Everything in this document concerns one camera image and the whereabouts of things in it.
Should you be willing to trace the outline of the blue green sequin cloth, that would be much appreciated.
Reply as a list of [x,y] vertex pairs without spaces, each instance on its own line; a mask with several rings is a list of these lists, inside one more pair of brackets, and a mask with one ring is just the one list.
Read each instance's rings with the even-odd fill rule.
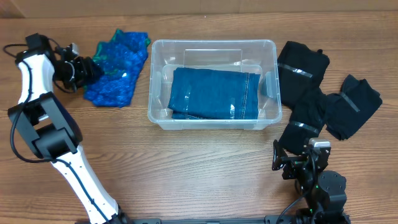
[[93,61],[101,75],[85,86],[84,99],[97,107],[129,106],[149,53],[146,32],[116,30],[111,40],[98,43]]

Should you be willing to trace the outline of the black cloth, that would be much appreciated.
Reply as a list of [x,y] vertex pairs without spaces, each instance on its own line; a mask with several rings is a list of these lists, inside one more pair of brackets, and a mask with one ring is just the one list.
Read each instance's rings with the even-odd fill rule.
[[277,59],[282,104],[294,109],[307,90],[320,86],[329,64],[322,49],[313,51],[305,44],[286,42]]
[[292,154],[301,155],[308,140],[319,137],[325,125],[327,107],[327,97],[321,89],[306,91],[293,109],[279,139],[279,146]]
[[381,95],[367,80],[348,75],[339,93],[327,96],[330,114],[326,130],[340,141],[354,135],[382,105]]

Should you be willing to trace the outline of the blue denim jeans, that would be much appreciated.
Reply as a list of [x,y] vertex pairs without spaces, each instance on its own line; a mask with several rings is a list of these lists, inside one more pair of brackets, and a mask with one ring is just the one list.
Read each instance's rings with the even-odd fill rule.
[[177,68],[168,108],[173,119],[257,119],[260,74]]

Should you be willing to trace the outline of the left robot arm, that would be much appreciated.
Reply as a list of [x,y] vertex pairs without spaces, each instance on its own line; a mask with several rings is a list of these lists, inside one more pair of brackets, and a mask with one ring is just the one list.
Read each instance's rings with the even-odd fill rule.
[[7,111],[13,153],[24,162],[49,163],[57,169],[90,223],[131,223],[91,168],[81,130],[53,90],[74,93],[99,79],[101,69],[91,58],[80,56],[77,45],[61,47],[42,34],[27,36],[22,46],[25,50],[14,55],[22,74],[21,96]]

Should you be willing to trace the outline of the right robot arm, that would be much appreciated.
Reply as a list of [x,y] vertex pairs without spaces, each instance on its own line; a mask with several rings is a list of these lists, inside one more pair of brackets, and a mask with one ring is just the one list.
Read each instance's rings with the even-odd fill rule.
[[344,213],[347,201],[346,178],[326,170],[331,143],[311,138],[299,156],[288,156],[278,141],[273,142],[272,170],[283,170],[282,178],[294,179],[300,197],[278,216],[269,216],[269,223],[350,223]]

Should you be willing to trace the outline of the clear plastic storage bin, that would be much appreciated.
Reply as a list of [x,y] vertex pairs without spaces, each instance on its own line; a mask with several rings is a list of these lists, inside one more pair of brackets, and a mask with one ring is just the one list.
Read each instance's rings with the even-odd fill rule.
[[[173,119],[174,71],[195,68],[260,74],[257,119]],[[152,44],[148,119],[164,130],[262,130],[282,118],[275,43],[271,40],[157,40]]]

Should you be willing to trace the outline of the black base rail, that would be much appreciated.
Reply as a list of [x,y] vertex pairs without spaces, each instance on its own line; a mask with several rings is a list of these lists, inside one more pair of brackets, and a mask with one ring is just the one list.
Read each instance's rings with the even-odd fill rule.
[[222,218],[222,219],[184,219],[184,220],[161,220],[159,218],[130,219],[114,218],[104,224],[130,223],[130,224],[294,224],[294,223],[331,223],[320,221],[315,218],[284,215],[277,221],[278,215],[267,215],[264,218]]

